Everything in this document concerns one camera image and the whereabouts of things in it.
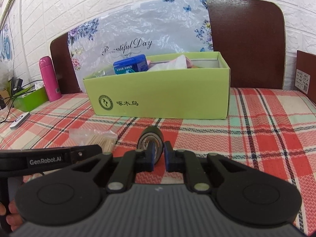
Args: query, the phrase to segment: blue container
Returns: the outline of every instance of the blue container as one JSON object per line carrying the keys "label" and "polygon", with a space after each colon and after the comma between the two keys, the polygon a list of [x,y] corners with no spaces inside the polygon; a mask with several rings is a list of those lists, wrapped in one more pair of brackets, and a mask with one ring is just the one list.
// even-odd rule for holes
{"label": "blue container", "polygon": [[147,71],[148,65],[145,55],[140,54],[113,63],[115,74]]}

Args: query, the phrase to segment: red plaid fabric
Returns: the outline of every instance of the red plaid fabric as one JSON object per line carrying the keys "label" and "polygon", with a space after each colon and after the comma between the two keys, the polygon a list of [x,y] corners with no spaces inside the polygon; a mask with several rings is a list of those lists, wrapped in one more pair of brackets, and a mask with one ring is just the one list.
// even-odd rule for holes
{"label": "red plaid fabric", "polygon": [[[141,132],[158,126],[175,149],[199,156],[216,152],[295,185],[303,198],[295,225],[305,234],[316,230],[316,106],[297,91],[231,89],[226,120],[105,117],[94,114],[86,94],[64,95],[31,112],[17,130],[1,124],[0,149],[35,149],[76,145],[70,128],[109,130],[118,134],[114,156],[136,148]],[[164,158],[139,183],[181,183],[167,173]]]}

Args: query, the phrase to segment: blue lid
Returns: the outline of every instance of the blue lid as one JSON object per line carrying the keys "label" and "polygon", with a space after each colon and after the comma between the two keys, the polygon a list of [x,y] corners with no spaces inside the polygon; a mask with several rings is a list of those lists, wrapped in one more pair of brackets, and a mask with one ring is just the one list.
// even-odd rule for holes
{"label": "blue lid", "polygon": [[130,57],[130,58],[127,58],[127,59],[116,61],[116,62],[113,63],[113,66],[114,67],[129,66],[129,65],[140,63],[140,62],[142,62],[144,60],[146,60],[146,56],[144,54],[140,54],[140,55],[137,55],[137,56],[134,56],[134,57]]}

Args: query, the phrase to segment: gray ribbed surface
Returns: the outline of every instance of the gray ribbed surface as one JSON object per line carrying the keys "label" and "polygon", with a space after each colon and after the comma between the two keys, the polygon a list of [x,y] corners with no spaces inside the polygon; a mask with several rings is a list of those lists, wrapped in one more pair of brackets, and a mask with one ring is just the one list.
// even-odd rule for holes
{"label": "gray ribbed surface", "polygon": [[206,195],[185,185],[134,184],[110,195],[91,217],[69,226],[26,223],[13,237],[302,237],[291,225],[252,229],[228,220]]}

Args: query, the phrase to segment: plastic bag of toothpicks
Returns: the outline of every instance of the plastic bag of toothpicks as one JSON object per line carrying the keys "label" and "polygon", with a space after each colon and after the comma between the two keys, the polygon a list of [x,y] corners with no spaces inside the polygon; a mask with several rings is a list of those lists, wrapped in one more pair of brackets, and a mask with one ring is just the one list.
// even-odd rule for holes
{"label": "plastic bag of toothpicks", "polygon": [[78,146],[98,144],[103,153],[111,153],[118,135],[111,130],[69,129],[69,137]]}

